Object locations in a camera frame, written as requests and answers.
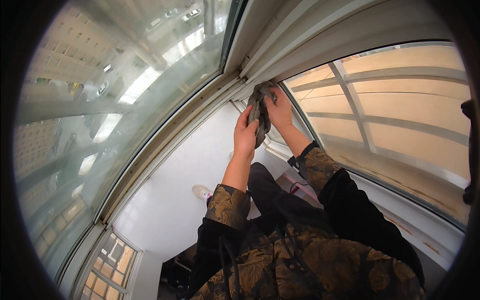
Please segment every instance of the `left hand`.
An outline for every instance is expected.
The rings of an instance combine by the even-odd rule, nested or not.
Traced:
[[[255,131],[258,127],[258,119],[255,119],[247,126],[247,118],[252,107],[252,105],[249,105],[240,114],[233,133],[233,157],[247,160],[248,162],[252,161],[255,154]]]

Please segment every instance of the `black pants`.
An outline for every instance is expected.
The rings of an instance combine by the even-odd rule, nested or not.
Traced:
[[[328,220],[323,209],[314,207],[300,197],[283,190],[261,163],[253,163],[250,167],[248,190],[263,216],[278,213],[280,207],[294,215],[302,216],[307,213],[307,215],[318,218],[319,221],[327,222]]]

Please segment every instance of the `wire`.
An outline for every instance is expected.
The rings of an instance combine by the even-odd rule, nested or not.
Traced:
[[[300,182],[297,181],[297,182],[295,182],[294,184],[292,184],[292,186],[290,187],[290,193],[292,193],[293,186],[294,186],[295,184],[297,184],[297,183],[298,183],[299,185],[303,185],[303,186],[308,185],[308,182],[305,183],[305,184],[303,184],[303,183],[300,183]]]

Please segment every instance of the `parked car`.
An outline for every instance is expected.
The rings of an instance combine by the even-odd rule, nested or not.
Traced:
[[[97,96],[103,95],[110,87],[111,87],[110,81],[105,80],[105,82],[100,86],[100,88],[96,92],[96,95]]]
[[[199,9],[193,10],[188,14],[184,15],[181,19],[184,21],[188,21],[189,19],[198,16],[202,11]]]
[[[176,9],[176,8],[174,8],[174,9],[169,10],[168,12],[166,12],[166,13],[165,13],[165,17],[166,17],[167,19],[170,19],[171,17],[173,17],[173,15],[178,14],[178,13],[179,13],[179,10]]]
[[[157,28],[158,26],[160,26],[160,24],[162,24],[162,19],[156,18],[155,20],[153,20],[153,21],[147,26],[147,28],[145,28],[145,31],[146,31],[146,32],[150,32],[150,31],[154,30],[155,28]]]

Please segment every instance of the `sneaker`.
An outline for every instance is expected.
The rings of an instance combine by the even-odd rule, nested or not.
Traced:
[[[197,196],[197,198],[202,199],[205,202],[207,202],[207,199],[213,195],[211,190],[201,184],[195,184],[192,186],[192,192],[195,194],[195,196]]]

